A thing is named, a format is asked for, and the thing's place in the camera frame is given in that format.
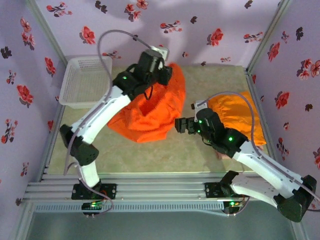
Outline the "light orange shorts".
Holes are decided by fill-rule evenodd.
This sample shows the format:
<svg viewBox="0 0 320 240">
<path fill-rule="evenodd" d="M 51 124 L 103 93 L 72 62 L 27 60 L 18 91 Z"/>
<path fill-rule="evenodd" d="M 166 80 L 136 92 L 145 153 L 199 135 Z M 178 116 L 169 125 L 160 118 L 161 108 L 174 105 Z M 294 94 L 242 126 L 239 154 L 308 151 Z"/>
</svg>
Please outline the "light orange shorts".
<svg viewBox="0 0 320 240">
<path fill-rule="evenodd" d="M 238 95 L 219 95 L 210 99 L 208 107 L 216 112 L 227 128 L 233 128 L 254 140 L 257 147 L 263 148 L 267 142 L 260 123 L 259 113 L 249 91 Z"/>
</svg>

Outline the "beige shorts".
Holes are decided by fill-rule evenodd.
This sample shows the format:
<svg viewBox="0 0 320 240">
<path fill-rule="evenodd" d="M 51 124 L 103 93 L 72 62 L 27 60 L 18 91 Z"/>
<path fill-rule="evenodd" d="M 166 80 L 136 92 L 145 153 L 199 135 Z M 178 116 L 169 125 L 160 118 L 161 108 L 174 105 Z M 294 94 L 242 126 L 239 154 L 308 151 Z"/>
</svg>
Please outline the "beige shorts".
<svg viewBox="0 0 320 240">
<path fill-rule="evenodd" d="M 264 150 L 264 146 L 263 145 L 260 145 L 260 146 L 257 146 L 258 149 L 260 149 L 261 151 Z M 222 154 L 218 151 L 215 151 L 215 154 L 216 154 L 216 157 L 218 160 L 223 160 L 223 159 L 230 159 L 229 156 L 225 155 L 225 154 Z"/>
</svg>

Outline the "bright orange shorts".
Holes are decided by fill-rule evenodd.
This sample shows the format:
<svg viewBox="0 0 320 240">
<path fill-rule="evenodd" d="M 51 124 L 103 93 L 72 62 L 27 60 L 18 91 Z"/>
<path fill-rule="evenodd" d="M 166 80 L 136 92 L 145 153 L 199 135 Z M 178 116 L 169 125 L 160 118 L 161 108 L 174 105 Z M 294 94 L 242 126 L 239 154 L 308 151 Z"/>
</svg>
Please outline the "bright orange shorts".
<svg viewBox="0 0 320 240">
<path fill-rule="evenodd" d="M 136 142 L 164 140 L 174 127 L 175 119 L 183 112 L 186 99 L 186 80 L 182 68 L 172 62 L 168 85 L 155 83 L 146 90 L 149 100 L 139 95 L 121 109 L 108 123 L 111 130 Z"/>
</svg>

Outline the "white plastic basket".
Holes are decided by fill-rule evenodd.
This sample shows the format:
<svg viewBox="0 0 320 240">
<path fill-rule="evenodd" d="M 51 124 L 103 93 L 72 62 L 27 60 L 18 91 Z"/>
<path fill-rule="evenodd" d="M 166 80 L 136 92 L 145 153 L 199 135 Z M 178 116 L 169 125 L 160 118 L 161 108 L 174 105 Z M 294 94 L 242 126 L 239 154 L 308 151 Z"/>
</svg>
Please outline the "white plastic basket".
<svg viewBox="0 0 320 240">
<path fill-rule="evenodd" d="M 82 56 L 71 58 L 64 73 L 59 103 L 73 109 L 90 109 L 110 88 L 110 78 L 104 63 L 112 70 L 109 56 Z"/>
</svg>

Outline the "right controller board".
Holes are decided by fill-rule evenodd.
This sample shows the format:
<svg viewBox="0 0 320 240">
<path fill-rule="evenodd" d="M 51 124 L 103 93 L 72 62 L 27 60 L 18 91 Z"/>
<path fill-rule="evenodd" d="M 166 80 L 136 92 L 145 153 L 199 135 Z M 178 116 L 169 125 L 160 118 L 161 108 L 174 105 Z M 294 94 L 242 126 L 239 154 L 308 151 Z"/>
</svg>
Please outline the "right controller board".
<svg viewBox="0 0 320 240">
<path fill-rule="evenodd" d="M 234 201 L 234 200 L 224 201 L 222 211 L 227 215 L 234 215 L 240 211 L 244 203 L 245 202 L 243 200 L 242 201 Z"/>
</svg>

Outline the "controller board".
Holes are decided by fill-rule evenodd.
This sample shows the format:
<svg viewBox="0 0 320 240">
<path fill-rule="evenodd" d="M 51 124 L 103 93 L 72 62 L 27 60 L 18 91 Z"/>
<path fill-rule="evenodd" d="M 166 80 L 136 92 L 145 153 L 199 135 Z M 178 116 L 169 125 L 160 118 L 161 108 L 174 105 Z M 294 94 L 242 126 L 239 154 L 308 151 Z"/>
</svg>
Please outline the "controller board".
<svg viewBox="0 0 320 240">
<path fill-rule="evenodd" d="M 104 206 L 101 201 L 85 202 L 81 206 L 82 211 L 100 211 Z"/>
<path fill-rule="evenodd" d="M 227 215 L 234 215 L 240 211 L 244 203 L 245 202 L 243 200 L 242 201 L 234 201 L 234 200 L 224 201 L 222 211 Z"/>
</svg>

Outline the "left controller board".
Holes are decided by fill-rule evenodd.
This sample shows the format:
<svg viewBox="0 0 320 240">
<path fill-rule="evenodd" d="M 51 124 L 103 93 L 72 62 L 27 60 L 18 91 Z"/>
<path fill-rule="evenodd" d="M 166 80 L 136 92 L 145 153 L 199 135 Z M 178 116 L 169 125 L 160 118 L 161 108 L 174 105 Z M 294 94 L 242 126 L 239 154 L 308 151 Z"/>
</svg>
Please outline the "left controller board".
<svg viewBox="0 0 320 240">
<path fill-rule="evenodd" d="M 100 211 L 104 206 L 101 201 L 85 202 L 81 206 L 82 211 Z"/>
</svg>

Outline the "aluminium side rail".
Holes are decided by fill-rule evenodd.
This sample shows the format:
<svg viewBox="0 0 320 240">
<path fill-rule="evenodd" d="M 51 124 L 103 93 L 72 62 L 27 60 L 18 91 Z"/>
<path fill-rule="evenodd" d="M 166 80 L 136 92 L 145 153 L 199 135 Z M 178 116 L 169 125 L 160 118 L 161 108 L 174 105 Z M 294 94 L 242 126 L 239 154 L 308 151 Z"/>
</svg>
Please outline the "aluminium side rail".
<svg viewBox="0 0 320 240">
<path fill-rule="evenodd" d="M 43 176 L 47 174 L 64 111 L 65 111 L 65 106 L 59 104 L 53 119 L 51 132 L 48 135 L 48 139 L 45 144 L 43 155 L 41 157 L 39 172 L 36 176 L 36 182 L 41 182 L 43 179 Z"/>
<path fill-rule="evenodd" d="M 266 154 L 268 154 L 268 156 L 271 157 L 273 160 L 275 160 L 277 163 L 280 163 L 279 159 L 278 159 L 278 156 L 277 156 L 276 149 L 275 149 L 275 147 L 273 145 L 274 142 L 273 142 L 273 140 L 271 138 L 271 133 L 270 133 L 270 130 L 269 130 L 269 127 L 268 127 L 268 124 L 267 124 L 265 113 L 264 113 L 263 108 L 262 108 L 262 102 L 260 100 L 259 94 L 258 94 L 258 92 L 256 90 L 255 84 L 254 84 L 253 79 L 252 79 L 252 74 L 245 67 L 243 68 L 243 72 L 244 72 L 244 75 L 245 75 L 245 78 L 246 78 L 246 82 L 247 82 L 247 86 L 248 86 L 250 95 L 251 95 L 252 100 L 253 100 L 253 102 L 255 104 L 257 112 L 259 114 L 259 121 L 260 121 L 260 124 L 261 124 L 261 127 L 262 127 L 264 138 L 266 140 L 266 145 L 263 148 L 264 152 Z"/>
</svg>

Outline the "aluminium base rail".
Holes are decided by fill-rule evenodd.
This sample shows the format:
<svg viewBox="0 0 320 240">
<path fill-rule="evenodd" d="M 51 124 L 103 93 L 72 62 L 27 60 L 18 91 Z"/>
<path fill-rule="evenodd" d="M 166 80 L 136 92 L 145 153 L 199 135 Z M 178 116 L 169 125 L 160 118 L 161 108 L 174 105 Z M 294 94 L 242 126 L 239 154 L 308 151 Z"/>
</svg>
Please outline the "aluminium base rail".
<svg viewBox="0 0 320 240">
<path fill-rule="evenodd" d="M 116 184 L 115 202 L 206 201 L 205 183 L 219 182 L 224 173 L 108 173 L 101 174 L 104 184 Z M 30 182 L 23 195 L 30 202 L 68 202 L 77 175 L 45 174 Z"/>
</svg>

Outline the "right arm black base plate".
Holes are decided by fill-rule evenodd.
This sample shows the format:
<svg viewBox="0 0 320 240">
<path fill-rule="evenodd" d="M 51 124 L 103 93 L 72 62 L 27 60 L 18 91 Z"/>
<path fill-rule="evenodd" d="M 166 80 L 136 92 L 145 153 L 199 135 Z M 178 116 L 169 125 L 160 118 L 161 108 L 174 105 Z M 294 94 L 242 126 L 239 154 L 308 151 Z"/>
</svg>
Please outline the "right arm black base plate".
<svg viewBox="0 0 320 240">
<path fill-rule="evenodd" d="M 206 198 L 243 198 L 243 194 L 235 193 L 229 185 L 220 182 L 205 182 L 204 192 Z"/>
</svg>

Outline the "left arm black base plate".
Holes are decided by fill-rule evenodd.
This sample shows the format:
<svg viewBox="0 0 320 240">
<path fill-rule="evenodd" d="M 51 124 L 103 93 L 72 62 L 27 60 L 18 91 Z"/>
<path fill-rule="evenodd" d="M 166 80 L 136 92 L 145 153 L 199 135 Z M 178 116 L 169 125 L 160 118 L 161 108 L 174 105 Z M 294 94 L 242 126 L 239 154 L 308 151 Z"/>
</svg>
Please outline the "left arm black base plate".
<svg viewBox="0 0 320 240">
<path fill-rule="evenodd" d="M 115 183 L 98 183 L 92 188 L 96 192 L 108 196 L 111 200 L 116 198 L 117 185 Z M 72 200 L 102 200 L 103 197 L 85 187 L 81 182 L 73 185 Z"/>
</svg>

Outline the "aluminium corner post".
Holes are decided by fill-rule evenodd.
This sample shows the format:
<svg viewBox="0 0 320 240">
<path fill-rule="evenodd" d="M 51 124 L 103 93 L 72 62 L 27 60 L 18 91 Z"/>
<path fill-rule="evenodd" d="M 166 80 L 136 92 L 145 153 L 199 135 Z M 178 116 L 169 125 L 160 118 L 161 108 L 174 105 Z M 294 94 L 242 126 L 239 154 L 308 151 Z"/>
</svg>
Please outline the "aluminium corner post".
<svg viewBox="0 0 320 240">
<path fill-rule="evenodd" d="M 285 14 L 286 14 L 286 12 L 292 2 L 293 2 L 293 0 L 281 0 L 278 3 L 275 14 L 274 14 L 270 24 L 268 25 L 261 42 L 259 43 L 257 49 L 255 50 L 249 64 L 245 68 L 245 72 L 247 73 L 247 75 L 249 75 L 253 72 L 256 64 L 258 63 L 258 61 L 260 60 L 260 58 L 263 54 L 265 47 L 267 46 L 268 42 L 272 38 L 276 28 L 280 24 L 282 18 L 285 16 Z"/>
<path fill-rule="evenodd" d="M 59 46 L 53 32 L 51 31 L 50 26 L 48 25 L 44 15 L 42 14 L 40 8 L 38 7 L 36 0 L 25 0 L 27 7 L 31 11 L 32 15 L 35 17 L 37 22 L 39 23 L 43 33 L 47 37 L 51 47 L 54 49 L 55 53 L 58 55 L 59 59 L 63 62 L 65 66 L 67 66 L 67 59 Z"/>
</svg>

